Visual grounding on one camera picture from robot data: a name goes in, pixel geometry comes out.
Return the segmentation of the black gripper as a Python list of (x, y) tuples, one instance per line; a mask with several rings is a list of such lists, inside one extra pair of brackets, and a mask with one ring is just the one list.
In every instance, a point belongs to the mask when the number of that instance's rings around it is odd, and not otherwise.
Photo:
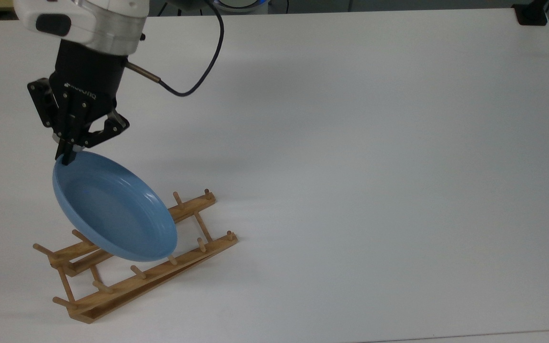
[(105, 54), (61, 40), (53, 74), (28, 84), (43, 126), (52, 128), (59, 139), (55, 158), (61, 158), (63, 165), (74, 161), (75, 152), (129, 128), (130, 122), (115, 110), (127, 61), (128, 56)]

